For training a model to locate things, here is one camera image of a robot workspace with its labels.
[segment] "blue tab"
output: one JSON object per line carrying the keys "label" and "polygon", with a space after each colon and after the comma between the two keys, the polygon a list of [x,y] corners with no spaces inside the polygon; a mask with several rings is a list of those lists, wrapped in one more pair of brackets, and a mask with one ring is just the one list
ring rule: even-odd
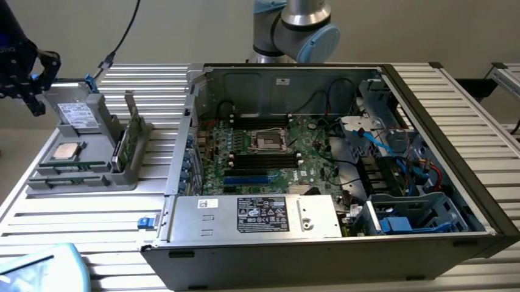
{"label": "blue tab", "polygon": [[412,226],[407,217],[387,217],[380,220],[381,230],[385,234],[412,233]]}
{"label": "blue tab", "polygon": [[91,90],[94,93],[99,93],[97,80],[94,79],[93,76],[90,76],[90,74],[87,74],[87,76],[85,77],[85,81],[86,81],[87,84],[89,84],[90,90]]}
{"label": "blue tab", "polygon": [[138,221],[138,229],[154,229],[154,218],[144,217]]}

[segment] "red cable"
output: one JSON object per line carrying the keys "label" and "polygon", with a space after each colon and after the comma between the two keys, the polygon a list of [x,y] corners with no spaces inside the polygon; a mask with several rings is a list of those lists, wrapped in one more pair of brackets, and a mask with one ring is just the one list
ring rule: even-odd
{"label": "red cable", "polygon": [[443,173],[440,172],[440,169],[438,168],[438,166],[431,164],[431,167],[435,170],[435,172],[438,173],[438,182],[436,182],[436,185],[434,187],[434,190],[438,191],[439,187],[440,187],[440,183],[443,182]]}

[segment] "metal frame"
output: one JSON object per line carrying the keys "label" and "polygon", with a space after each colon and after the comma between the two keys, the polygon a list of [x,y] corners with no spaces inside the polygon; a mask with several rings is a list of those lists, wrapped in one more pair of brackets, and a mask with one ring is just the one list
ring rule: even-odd
{"label": "metal frame", "polygon": [[520,101],[520,64],[492,63],[492,65],[486,78],[495,80]]}

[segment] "sticker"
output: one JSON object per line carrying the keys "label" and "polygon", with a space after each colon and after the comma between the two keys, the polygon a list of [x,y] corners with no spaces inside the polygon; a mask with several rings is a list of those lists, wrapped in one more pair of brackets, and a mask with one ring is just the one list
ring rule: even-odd
{"label": "sticker", "polygon": [[198,200],[198,208],[218,208],[220,207],[220,199],[209,199],[209,200]]}
{"label": "sticker", "polygon": [[285,197],[238,198],[237,230],[241,233],[289,231]]}
{"label": "sticker", "polygon": [[59,103],[58,106],[74,128],[98,128],[97,118],[86,103]]}
{"label": "sticker", "polygon": [[277,85],[289,85],[292,83],[292,79],[289,78],[277,78]]}

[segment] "black cable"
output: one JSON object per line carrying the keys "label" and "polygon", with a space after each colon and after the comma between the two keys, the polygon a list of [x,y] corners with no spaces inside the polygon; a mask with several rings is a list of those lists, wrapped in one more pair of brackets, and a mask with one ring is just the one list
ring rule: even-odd
{"label": "black cable", "polygon": [[518,122],[515,129],[511,131],[511,134],[515,135],[515,133],[519,131],[519,129],[520,129],[520,119],[519,119],[519,122]]}
{"label": "black cable", "polygon": [[218,119],[221,118],[221,108],[225,103],[229,103],[233,107],[236,106],[233,100],[221,100],[220,104],[217,105],[217,114],[216,114]]}
{"label": "black cable", "polygon": [[315,91],[315,93],[312,94],[312,96],[308,99],[308,101],[305,102],[305,104],[303,104],[303,106],[299,107],[299,109],[293,112],[293,114],[297,114],[309,105],[309,103],[312,102],[315,97],[319,95],[319,93],[323,93],[327,96],[327,92],[324,89],[319,89],[317,91]]}
{"label": "black cable", "polygon": [[355,82],[352,82],[352,80],[347,77],[340,77],[337,79],[333,80],[333,82],[331,83],[329,85],[329,89],[327,90],[327,106],[325,106],[325,114],[329,113],[329,110],[331,110],[331,92],[333,90],[333,86],[337,82],[340,81],[347,81],[351,83],[351,86],[352,86],[352,99],[356,98],[356,85],[355,85]]}
{"label": "black cable", "polygon": [[127,29],[125,30],[125,34],[122,36],[122,39],[119,40],[118,42],[118,45],[115,46],[115,49],[113,50],[113,52],[106,56],[103,62],[99,64],[98,68],[99,68],[99,71],[95,75],[95,79],[98,79],[99,75],[103,73],[103,71],[106,69],[109,69],[113,64],[114,64],[114,58],[115,58],[115,54],[118,53],[118,50],[119,48],[122,47],[123,43],[125,43],[125,40],[129,36],[129,32],[130,32],[130,29],[134,25],[134,21],[137,20],[137,15],[138,15],[138,11],[140,11],[140,6],[141,6],[141,0],[138,0],[137,2],[137,7],[134,9],[134,14],[131,15],[131,20],[130,20],[130,23],[129,23],[129,26],[127,26]]}
{"label": "black cable", "polygon": [[[332,123],[327,128],[331,129],[333,126],[336,126],[336,125],[339,125],[339,124],[340,124],[340,122]],[[313,143],[312,143],[312,146],[316,145],[316,142],[317,142],[317,140],[319,140],[320,134],[321,134],[321,130],[320,130],[320,131],[317,132],[317,134],[316,134],[316,137],[315,137],[315,141],[313,141]],[[340,160],[340,159],[333,159],[333,158],[325,157],[325,155],[324,155],[323,153],[320,153],[320,149],[316,149],[316,152],[317,152],[319,156],[320,156],[323,159],[328,160],[329,162],[344,162],[344,163],[348,163],[348,164],[356,166],[356,163],[353,163],[353,162],[351,162],[351,161]]]}
{"label": "black cable", "polygon": [[331,181],[331,174],[332,174],[332,173],[333,173],[333,172],[329,172],[329,175],[327,176],[327,182],[328,182],[329,184],[332,184],[333,186],[341,187],[341,186],[347,185],[347,184],[352,184],[352,183],[356,182],[356,181],[361,181],[361,178],[356,178],[356,179],[353,179],[352,181],[348,181],[345,184],[336,184],[336,183],[333,183],[333,182]]}
{"label": "black cable", "polygon": [[293,140],[293,142],[288,144],[288,147],[291,147],[291,146],[296,143],[296,141],[299,141],[299,138],[296,138],[296,139]]}

